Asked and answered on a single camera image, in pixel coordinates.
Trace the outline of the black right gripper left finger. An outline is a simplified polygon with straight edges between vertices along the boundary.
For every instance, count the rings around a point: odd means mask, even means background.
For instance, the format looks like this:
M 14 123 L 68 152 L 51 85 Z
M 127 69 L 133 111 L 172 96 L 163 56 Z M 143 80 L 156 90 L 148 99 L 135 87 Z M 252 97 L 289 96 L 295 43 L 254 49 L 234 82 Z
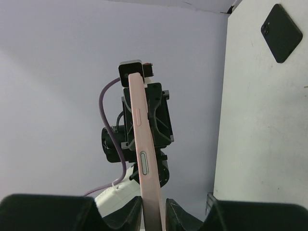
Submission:
M 2 231 L 138 231 L 141 197 L 102 217 L 92 197 L 12 194 L 0 202 Z

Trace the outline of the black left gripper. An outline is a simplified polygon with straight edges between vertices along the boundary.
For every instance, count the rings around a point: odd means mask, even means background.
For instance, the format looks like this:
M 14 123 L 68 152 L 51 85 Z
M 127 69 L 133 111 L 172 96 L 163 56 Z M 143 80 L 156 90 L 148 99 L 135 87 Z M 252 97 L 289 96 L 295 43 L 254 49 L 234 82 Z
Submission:
M 152 83 L 148 84 L 145 88 L 145 94 L 148 106 L 148 120 L 154 147 L 156 154 L 159 155 L 160 149 L 166 148 L 174 141 L 167 105 L 169 91 L 163 90 L 160 83 Z M 133 163 L 137 161 L 137 158 L 135 154 L 129 88 L 123 89 L 122 107 L 123 111 L 119 114 L 116 125 L 112 126 L 112 131 L 122 148 L 124 159 Z M 106 158 L 110 163 L 120 162 L 117 150 L 106 128 L 102 130 L 102 147 Z

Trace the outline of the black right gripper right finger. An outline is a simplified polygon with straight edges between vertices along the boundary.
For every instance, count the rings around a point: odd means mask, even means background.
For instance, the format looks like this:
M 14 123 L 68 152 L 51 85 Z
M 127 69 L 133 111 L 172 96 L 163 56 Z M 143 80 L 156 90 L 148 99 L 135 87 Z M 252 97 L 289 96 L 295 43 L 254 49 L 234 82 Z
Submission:
M 218 200 L 208 194 L 201 221 L 175 200 L 166 200 L 168 231 L 306 231 L 308 211 L 295 204 Z

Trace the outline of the black phone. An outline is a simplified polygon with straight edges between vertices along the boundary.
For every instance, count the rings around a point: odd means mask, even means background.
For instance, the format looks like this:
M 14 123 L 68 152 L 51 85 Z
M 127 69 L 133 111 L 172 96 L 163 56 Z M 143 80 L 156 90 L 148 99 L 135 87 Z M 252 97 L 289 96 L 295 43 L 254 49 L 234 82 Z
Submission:
M 275 61 L 284 63 L 299 45 L 303 34 L 284 7 L 276 3 L 260 28 Z

